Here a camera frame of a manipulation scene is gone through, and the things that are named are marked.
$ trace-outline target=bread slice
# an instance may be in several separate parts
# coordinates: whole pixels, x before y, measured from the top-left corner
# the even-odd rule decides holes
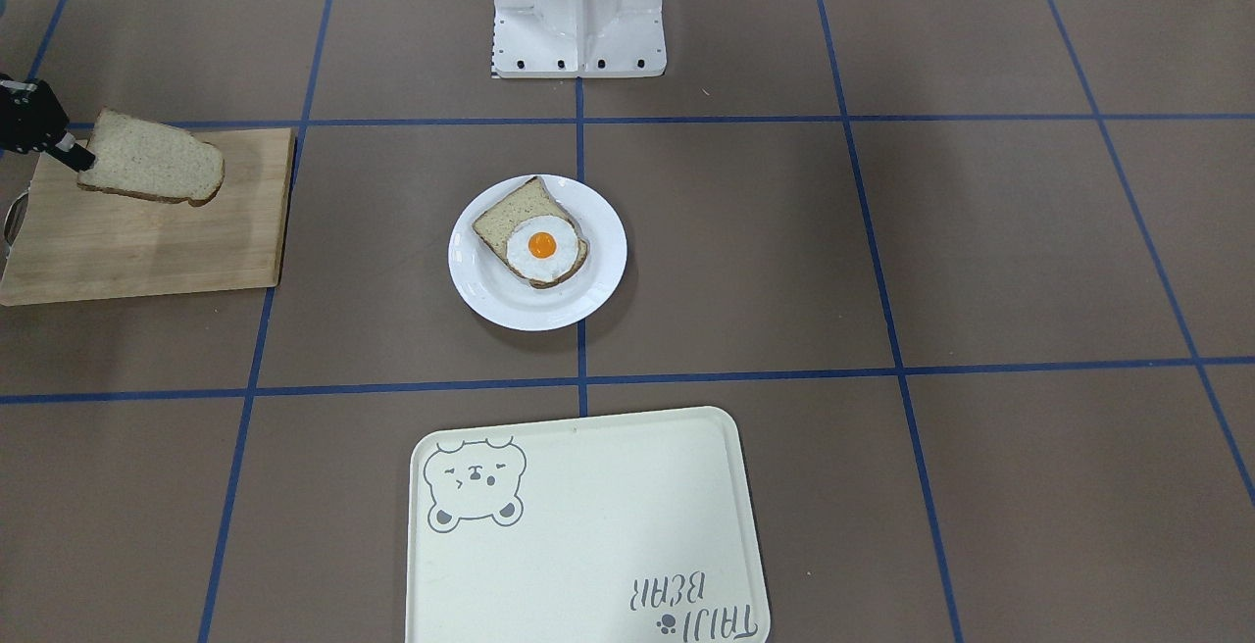
[[[222,187],[222,152],[181,128],[107,108],[87,147],[95,165],[79,173],[84,190],[198,207]]]
[[[517,267],[510,264],[506,257],[506,242],[515,229],[528,219],[543,215],[556,216],[575,227],[575,235],[580,240],[580,250],[576,254],[571,270],[555,278],[548,283],[533,280],[523,275]],[[489,206],[488,211],[479,215],[471,225],[476,235],[492,249],[492,252],[506,264],[516,276],[526,280],[532,288],[546,290],[575,275],[589,257],[589,242],[580,235],[580,225],[566,213],[562,205],[557,203],[545,188],[545,181],[540,176],[533,176],[518,190],[506,195],[497,205]]]

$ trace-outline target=white plate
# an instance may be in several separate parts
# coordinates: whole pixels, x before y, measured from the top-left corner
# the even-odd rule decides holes
[[[434,432],[409,468],[407,643],[767,639],[719,408]]]
[[[555,288],[537,290],[511,273],[471,227],[489,206],[528,182],[531,175],[484,190],[462,211],[449,237],[449,276],[462,299],[489,322],[528,332],[557,329],[592,314],[619,286],[628,265],[628,235],[610,202],[570,177],[540,177],[589,242],[589,257],[575,275]]]

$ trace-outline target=cartoon bear face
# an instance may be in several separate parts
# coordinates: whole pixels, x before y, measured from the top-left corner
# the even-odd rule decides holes
[[[515,525],[523,515],[518,482],[527,456],[513,440],[493,445],[488,440],[462,442],[453,450],[437,445],[423,465],[423,480],[432,487],[427,522],[448,532],[463,520],[492,517],[497,525]]]

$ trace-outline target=orange egg yolk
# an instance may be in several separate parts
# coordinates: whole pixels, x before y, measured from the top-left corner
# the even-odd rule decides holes
[[[527,240],[527,250],[537,259],[547,259],[557,251],[557,241],[553,240],[552,234],[537,231]]]

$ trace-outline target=cutting board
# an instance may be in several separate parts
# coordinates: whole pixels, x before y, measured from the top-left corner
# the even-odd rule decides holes
[[[40,157],[0,304],[277,285],[295,131],[197,138],[218,147],[226,165],[222,188],[202,207],[88,192],[74,171]]]

